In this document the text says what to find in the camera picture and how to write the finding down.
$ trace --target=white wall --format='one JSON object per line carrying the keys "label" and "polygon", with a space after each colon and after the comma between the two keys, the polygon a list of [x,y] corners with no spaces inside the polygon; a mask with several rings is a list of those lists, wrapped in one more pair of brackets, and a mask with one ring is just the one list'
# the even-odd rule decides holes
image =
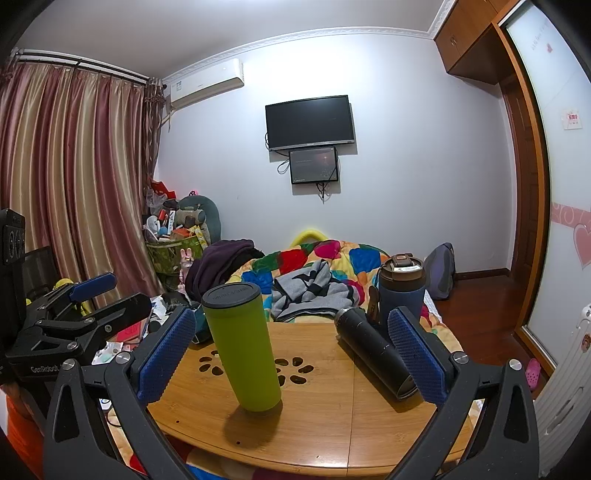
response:
{"label": "white wall", "polygon": [[[176,112],[158,160],[178,196],[216,202],[224,238],[269,253],[316,228],[420,257],[451,242],[458,271],[506,266],[511,173],[497,90],[449,76],[433,41],[403,36],[308,38],[240,58],[245,86]],[[341,180],[323,205],[314,185],[277,173],[264,107],[340,94],[356,145],[339,147]]]}
{"label": "white wall", "polygon": [[[497,85],[499,103],[501,109],[506,111],[505,99],[501,93],[501,87]],[[511,123],[509,122],[509,115],[506,113],[503,117],[503,124],[505,125],[505,136],[507,139],[507,155],[509,157],[509,178],[511,180],[511,220],[509,221],[509,237],[507,238],[507,264],[506,267],[510,270],[513,265],[513,250],[515,248],[515,231],[517,230],[517,165],[515,163],[515,145],[513,144],[513,133],[511,132]]]}

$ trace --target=gray backpack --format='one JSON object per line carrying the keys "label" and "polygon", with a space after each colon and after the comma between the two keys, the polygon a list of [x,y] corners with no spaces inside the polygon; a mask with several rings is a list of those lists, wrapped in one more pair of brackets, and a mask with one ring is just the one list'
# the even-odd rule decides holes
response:
{"label": "gray backpack", "polygon": [[453,288],[453,274],[456,272],[456,261],[453,246],[450,243],[439,245],[425,259],[427,291],[433,300],[445,300]]}

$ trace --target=sliding door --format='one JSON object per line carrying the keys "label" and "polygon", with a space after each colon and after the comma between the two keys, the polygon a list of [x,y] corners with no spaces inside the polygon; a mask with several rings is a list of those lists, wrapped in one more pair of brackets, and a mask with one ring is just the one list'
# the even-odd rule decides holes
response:
{"label": "sliding door", "polygon": [[526,328],[558,364],[591,303],[591,83],[555,26],[530,2],[502,27],[535,93],[550,166],[547,252]]}

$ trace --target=wall-mounted monitor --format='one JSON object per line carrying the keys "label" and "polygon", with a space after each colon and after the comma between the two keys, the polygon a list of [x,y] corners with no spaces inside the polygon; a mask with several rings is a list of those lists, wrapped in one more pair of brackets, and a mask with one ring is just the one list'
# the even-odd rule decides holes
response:
{"label": "wall-mounted monitor", "polygon": [[338,181],[339,164],[335,147],[290,150],[290,172],[293,184]]}
{"label": "wall-mounted monitor", "polygon": [[265,113],[269,150],[355,142],[347,95],[275,103]]}

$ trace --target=orange object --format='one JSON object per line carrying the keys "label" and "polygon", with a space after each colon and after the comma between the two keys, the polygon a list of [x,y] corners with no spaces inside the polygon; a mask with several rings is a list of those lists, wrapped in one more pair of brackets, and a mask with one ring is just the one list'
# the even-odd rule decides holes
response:
{"label": "orange object", "polygon": [[192,235],[191,232],[189,232],[189,230],[187,230],[185,227],[179,227],[179,228],[175,228],[171,234],[170,234],[170,239],[171,240],[183,240],[185,238],[189,238]]}
{"label": "orange object", "polygon": [[8,409],[8,441],[17,451],[22,461],[40,479],[43,479],[43,435],[37,424],[25,418],[6,397]]}

